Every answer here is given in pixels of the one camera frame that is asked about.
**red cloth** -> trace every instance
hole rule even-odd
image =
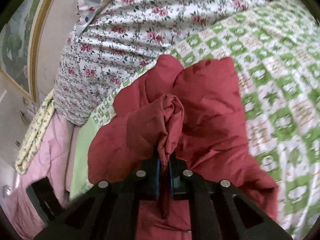
[[[272,219],[277,185],[248,153],[245,117],[233,61],[203,60],[183,69],[178,60],[159,57],[156,66],[114,101],[116,117],[99,129],[89,148],[89,180],[123,180],[158,145],[161,164],[170,154],[185,160],[205,179],[228,179]],[[191,239],[187,201],[169,201],[162,218],[155,202],[140,202],[137,237]]]

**painting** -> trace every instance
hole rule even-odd
[[[1,72],[34,102],[36,62],[30,64],[30,59],[35,58],[30,52],[37,53],[37,46],[33,44],[36,48],[33,50],[30,47],[33,41],[40,40],[41,27],[51,1],[24,0],[0,33]]]

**yellow floral fabric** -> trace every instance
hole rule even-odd
[[[19,174],[24,174],[39,150],[43,136],[54,114],[53,90],[47,95],[38,112],[33,118],[23,139],[15,168]]]

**green checkered blanket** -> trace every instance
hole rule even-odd
[[[320,214],[319,37],[299,0],[278,0],[222,20],[166,52],[185,67],[202,59],[233,57],[250,154],[278,183],[278,223],[295,239]],[[116,94],[155,64],[121,84],[80,130],[72,197],[89,188],[88,148],[98,129],[115,116]]]

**pink blanket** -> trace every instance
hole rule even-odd
[[[26,193],[32,182],[47,176],[61,205],[68,204],[66,173],[74,127],[55,112],[28,171],[20,176],[18,188],[5,199],[6,215],[22,239],[33,239],[45,226]]]

